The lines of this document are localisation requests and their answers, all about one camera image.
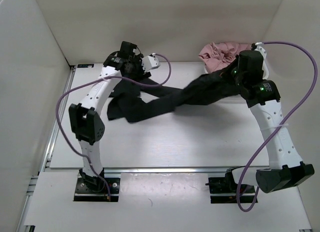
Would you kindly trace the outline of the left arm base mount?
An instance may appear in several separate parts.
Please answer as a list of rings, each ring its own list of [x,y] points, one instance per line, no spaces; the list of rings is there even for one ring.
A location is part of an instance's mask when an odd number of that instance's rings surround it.
[[[105,178],[110,189],[110,195],[104,184],[98,186],[85,183],[84,179],[78,175],[75,186],[73,200],[75,202],[118,202],[120,193],[120,178]]]

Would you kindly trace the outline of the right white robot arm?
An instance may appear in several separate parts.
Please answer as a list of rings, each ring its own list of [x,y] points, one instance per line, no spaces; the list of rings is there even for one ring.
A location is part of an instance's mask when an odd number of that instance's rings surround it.
[[[257,50],[239,53],[237,67],[230,72],[235,86],[255,117],[266,142],[269,166],[257,169],[253,185],[264,193],[296,187],[314,173],[298,154],[282,120],[282,105],[276,84],[263,78],[263,55]]]

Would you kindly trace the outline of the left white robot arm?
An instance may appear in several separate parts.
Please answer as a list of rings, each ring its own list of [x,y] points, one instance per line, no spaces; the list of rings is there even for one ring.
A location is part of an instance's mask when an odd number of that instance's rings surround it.
[[[137,45],[123,41],[120,49],[111,53],[104,61],[95,83],[78,104],[71,104],[68,112],[71,130],[75,134],[83,156],[83,168],[79,173],[84,184],[93,192],[105,188],[104,169],[100,157],[100,139],[105,132],[101,112],[108,97],[121,81],[121,77],[141,80],[150,77],[150,70],[160,63],[153,53],[137,54]]]

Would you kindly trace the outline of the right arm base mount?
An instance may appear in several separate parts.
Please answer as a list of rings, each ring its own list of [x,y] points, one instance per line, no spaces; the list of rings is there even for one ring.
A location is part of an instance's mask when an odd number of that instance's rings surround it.
[[[237,185],[232,185],[223,177],[209,177],[205,185],[209,188],[211,204],[236,204]],[[241,185],[240,202],[250,204],[254,201],[254,186]]]

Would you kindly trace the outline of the black trousers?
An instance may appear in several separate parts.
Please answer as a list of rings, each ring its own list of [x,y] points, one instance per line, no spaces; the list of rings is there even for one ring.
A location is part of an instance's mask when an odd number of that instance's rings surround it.
[[[136,123],[173,112],[182,105],[210,105],[239,95],[240,90],[234,84],[220,77],[223,72],[203,74],[183,89],[167,86],[143,88],[122,80],[110,95],[112,100],[107,107],[107,118],[110,121],[125,118],[129,123]]]

